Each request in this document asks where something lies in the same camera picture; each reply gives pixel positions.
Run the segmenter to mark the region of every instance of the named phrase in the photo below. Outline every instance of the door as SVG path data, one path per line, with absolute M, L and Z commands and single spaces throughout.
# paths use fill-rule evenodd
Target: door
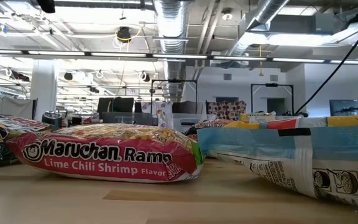
M 275 111 L 278 116 L 285 113 L 285 98 L 268 98 L 267 112 Z

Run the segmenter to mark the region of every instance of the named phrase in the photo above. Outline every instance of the food package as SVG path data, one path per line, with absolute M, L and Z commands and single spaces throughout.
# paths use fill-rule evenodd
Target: food package
M 197 141 L 197 130 L 203 128 L 223 128 L 225 125 L 231 123 L 233 121 L 227 119 L 206 119 L 199 123 L 196 123 L 191 126 L 189 130 L 187 130 L 184 134 L 185 136 Z
M 245 123 L 260 123 L 265 121 L 274 121 L 275 113 L 242 113 L 240 114 L 240 121 Z
M 263 122 L 260 129 L 316 128 L 327 126 L 327 118 L 291 118 Z
M 68 177 L 130 182 L 197 178 L 197 142 L 168 128 L 92 124 L 8 141 L 21 162 Z
M 47 132 L 56 129 L 58 128 L 55 126 L 38 121 L 15 116 L 0 116 L 0 165 L 11 164 L 17 160 L 11 150 L 6 147 L 6 140 L 17 137 L 25 132 Z
M 358 115 L 328 117 L 327 124 L 329 127 L 355 126 L 358 125 Z
M 208 128 L 198 143 L 284 188 L 358 206 L 358 126 Z
M 259 123 L 245 123 L 242 121 L 233 121 L 224 126 L 225 128 L 248 128 L 259 129 Z

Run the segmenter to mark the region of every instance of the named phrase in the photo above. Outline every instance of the desk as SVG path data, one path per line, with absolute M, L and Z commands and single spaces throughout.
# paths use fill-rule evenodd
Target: desk
M 0 167 L 0 223 L 358 223 L 358 210 L 212 159 L 199 179 L 168 184 L 69 179 L 20 164 Z

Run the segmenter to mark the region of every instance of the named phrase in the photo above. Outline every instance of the yellow package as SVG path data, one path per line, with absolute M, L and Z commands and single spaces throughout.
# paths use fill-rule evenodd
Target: yellow package
M 266 121 L 274 121 L 275 115 L 272 113 L 247 113 L 240 114 L 240 121 L 245 123 L 260 123 Z
M 252 123 L 247 124 L 242 121 L 233 121 L 227 125 L 225 125 L 224 128 L 247 128 L 247 129 L 259 129 L 259 123 Z
M 328 117 L 327 124 L 328 127 L 356 126 L 358 125 L 358 115 Z

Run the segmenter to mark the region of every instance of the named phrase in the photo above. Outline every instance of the black frame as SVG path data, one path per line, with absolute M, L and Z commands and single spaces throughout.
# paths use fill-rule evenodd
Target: black frame
M 153 117 L 153 84 L 154 82 L 170 82 L 170 83 L 181 83 L 181 82 L 192 82 L 196 84 L 196 113 L 197 113 L 197 106 L 198 106 L 198 82 L 197 80 L 176 80 L 176 79 L 172 79 L 172 80 L 152 80 L 152 88 L 151 88 L 151 107 L 150 107 L 150 112 L 152 113 L 152 117 Z
M 294 102 L 293 102 L 293 85 L 284 85 L 277 83 L 266 83 L 266 84 L 251 84 L 251 113 L 254 112 L 254 86 L 266 86 L 266 87 L 279 87 L 279 86 L 289 86 L 291 88 L 291 105 L 292 105 L 292 115 L 294 115 Z

